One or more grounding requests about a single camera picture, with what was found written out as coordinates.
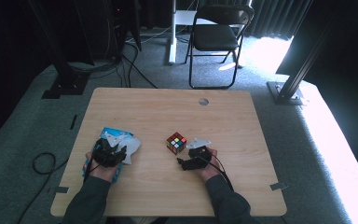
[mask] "wooden table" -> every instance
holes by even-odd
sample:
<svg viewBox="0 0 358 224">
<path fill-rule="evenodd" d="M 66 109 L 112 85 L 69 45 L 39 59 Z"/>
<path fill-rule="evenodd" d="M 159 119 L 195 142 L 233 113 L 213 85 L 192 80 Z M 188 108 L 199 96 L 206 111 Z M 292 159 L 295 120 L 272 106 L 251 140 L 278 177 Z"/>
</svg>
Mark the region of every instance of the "wooden table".
<svg viewBox="0 0 358 224">
<path fill-rule="evenodd" d="M 200 101 L 208 100 L 207 105 Z M 51 206 L 65 209 L 82 186 L 82 165 L 103 127 L 132 132 L 142 142 L 125 165 L 107 199 L 106 216 L 213 216 L 206 188 L 192 171 L 183 171 L 166 139 L 179 132 L 187 142 L 211 140 L 209 147 L 226 168 L 233 188 L 252 206 L 253 216 L 286 212 L 252 98 L 247 91 L 196 91 L 98 88 L 94 91 L 61 187 Z"/>
</svg>

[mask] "gray carpet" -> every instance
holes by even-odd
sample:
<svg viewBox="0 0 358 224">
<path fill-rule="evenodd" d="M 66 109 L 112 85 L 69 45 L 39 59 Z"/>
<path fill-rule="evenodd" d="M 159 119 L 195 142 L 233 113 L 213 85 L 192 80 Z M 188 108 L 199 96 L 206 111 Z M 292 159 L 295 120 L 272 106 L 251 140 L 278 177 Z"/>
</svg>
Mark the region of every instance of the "gray carpet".
<svg viewBox="0 0 358 224">
<path fill-rule="evenodd" d="M 267 41 L 272 46 L 285 45 L 280 39 Z M 286 78 L 274 74 L 282 54 L 260 43 L 259 39 L 253 37 L 245 40 L 241 57 L 244 68 L 239 70 L 231 90 L 244 90 L 252 94 L 278 179 L 289 187 L 283 190 L 288 209 L 286 215 L 258 219 L 266 224 L 350 223 L 328 178 L 323 160 L 317 156 L 316 146 L 301 117 L 301 106 L 274 104 L 266 82 Z M 169 44 L 167 38 L 145 41 L 143 51 L 134 63 L 158 88 L 189 89 L 188 64 L 182 64 L 186 43 L 178 41 L 177 63 L 174 65 L 168 65 Z M 128 59 L 134 59 L 134 52 L 133 47 L 126 45 L 124 55 Z M 195 69 L 204 69 L 201 72 L 204 76 L 196 78 L 196 81 L 208 84 L 228 81 L 232 71 L 215 72 L 216 66 L 221 66 L 219 60 L 205 57 L 197 59 Z M 262 61 L 271 61 L 272 66 L 262 67 L 259 63 Z M 57 76 L 53 66 L 34 79 L 0 130 L 0 223 L 17 223 L 21 213 L 47 179 L 47 175 L 39 175 L 33 170 L 33 159 L 37 155 L 42 152 L 53 153 L 56 167 L 68 158 L 92 91 L 97 87 L 128 87 L 129 82 L 124 77 L 130 70 L 130 64 L 126 60 L 123 62 L 111 71 L 93 73 L 83 95 L 63 95 L 56 100 L 42 100 L 43 92 L 50 88 Z M 202 63 L 208 65 L 200 68 Z M 73 65 L 87 68 L 81 63 Z M 310 86 L 318 94 L 311 84 L 304 85 Z M 153 88 L 134 68 L 131 70 L 131 86 Z M 77 119 L 71 129 L 74 115 L 77 115 Z M 36 162 L 37 168 L 43 172 L 48 171 L 51 164 L 49 156 L 39 158 Z M 49 212 L 54 197 L 48 190 L 59 185 L 62 173 L 63 168 L 51 175 L 21 223 L 61 221 L 60 217 L 53 217 Z M 167 223 L 214 223 L 214 218 L 172 217 Z"/>
</svg>

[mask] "chair seat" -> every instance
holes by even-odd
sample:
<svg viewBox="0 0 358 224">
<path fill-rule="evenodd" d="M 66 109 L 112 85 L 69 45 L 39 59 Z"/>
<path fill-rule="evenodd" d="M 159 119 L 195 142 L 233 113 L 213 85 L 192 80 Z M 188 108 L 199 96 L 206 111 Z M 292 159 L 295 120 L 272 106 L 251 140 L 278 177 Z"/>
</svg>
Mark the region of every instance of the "chair seat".
<svg viewBox="0 0 358 224">
<path fill-rule="evenodd" d="M 227 25 L 197 25 L 194 36 L 194 47 L 197 50 L 234 50 L 238 47 L 237 38 L 231 27 Z"/>
</svg>

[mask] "stand base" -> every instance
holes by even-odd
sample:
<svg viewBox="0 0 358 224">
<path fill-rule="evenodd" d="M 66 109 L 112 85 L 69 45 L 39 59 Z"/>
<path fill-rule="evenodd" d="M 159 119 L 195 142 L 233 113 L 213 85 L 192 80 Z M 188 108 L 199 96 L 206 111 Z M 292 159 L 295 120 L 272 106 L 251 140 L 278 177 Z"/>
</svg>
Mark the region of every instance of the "stand base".
<svg viewBox="0 0 358 224">
<path fill-rule="evenodd" d="M 281 89 L 284 85 L 284 82 L 267 82 L 267 86 L 271 91 L 271 94 L 274 98 L 275 104 L 277 105 L 304 105 L 304 97 L 301 93 L 301 90 L 298 89 L 296 93 L 290 98 L 285 99 L 280 96 Z"/>
<path fill-rule="evenodd" d="M 60 99 L 61 95 L 81 95 L 89 81 L 89 76 L 89 73 L 77 74 L 77 79 L 73 83 L 62 84 L 64 81 L 58 75 L 50 90 L 43 93 L 42 99 Z"/>
</svg>

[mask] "hand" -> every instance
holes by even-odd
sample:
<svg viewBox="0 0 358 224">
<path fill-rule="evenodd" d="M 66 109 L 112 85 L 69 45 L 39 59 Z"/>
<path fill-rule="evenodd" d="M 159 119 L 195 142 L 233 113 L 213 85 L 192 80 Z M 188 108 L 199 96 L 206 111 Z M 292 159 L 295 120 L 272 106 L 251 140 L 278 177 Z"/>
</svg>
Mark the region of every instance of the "hand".
<svg viewBox="0 0 358 224">
<path fill-rule="evenodd" d="M 91 160 L 91 152 L 86 153 L 86 158 L 88 161 Z M 117 168 L 118 165 L 116 165 L 115 167 L 103 167 L 98 164 L 98 162 L 92 161 L 92 171 L 89 173 L 89 175 L 101 178 L 102 180 L 106 180 L 107 182 L 112 183 L 113 176 L 115 175 Z"/>
<path fill-rule="evenodd" d="M 212 153 L 211 164 L 215 165 L 220 169 L 220 164 L 216 160 L 217 150 L 208 147 L 207 149 Z M 220 175 L 220 172 L 216 170 L 216 168 L 214 168 L 211 164 L 208 164 L 205 168 L 194 170 L 204 182 L 206 182 L 213 176 Z"/>
</svg>

